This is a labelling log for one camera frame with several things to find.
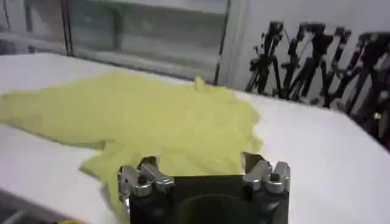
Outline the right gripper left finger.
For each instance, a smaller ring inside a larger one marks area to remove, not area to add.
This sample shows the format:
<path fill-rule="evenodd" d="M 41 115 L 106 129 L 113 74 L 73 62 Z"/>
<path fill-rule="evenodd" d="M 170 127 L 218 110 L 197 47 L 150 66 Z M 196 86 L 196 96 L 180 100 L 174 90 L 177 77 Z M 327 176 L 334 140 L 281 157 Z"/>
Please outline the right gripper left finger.
<path fill-rule="evenodd" d="M 159 169 L 160 155 L 146 156 L 136 166 L 121 166 L 117 172 L 118 196 L 126 211 L 130 210 L 132 197 L 148 197 L 154 189 L 169 193 L 175 178 L 163 174 Z"/>

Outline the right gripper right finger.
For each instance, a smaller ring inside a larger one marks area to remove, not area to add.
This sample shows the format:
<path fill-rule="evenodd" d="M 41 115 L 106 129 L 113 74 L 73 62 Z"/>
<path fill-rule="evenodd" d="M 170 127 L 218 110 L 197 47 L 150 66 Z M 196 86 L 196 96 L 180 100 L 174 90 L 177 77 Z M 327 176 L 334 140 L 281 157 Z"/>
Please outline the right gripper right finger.
<path fill-rule="evenodd" d="M 242 152 L 242 164 L 245 172 L 243 183 L 254 192 L 262 189 L 272 194 L 290 191 L 291 168 L 288 163 L 278 161 L 273 167 L 259 154 Z"/>

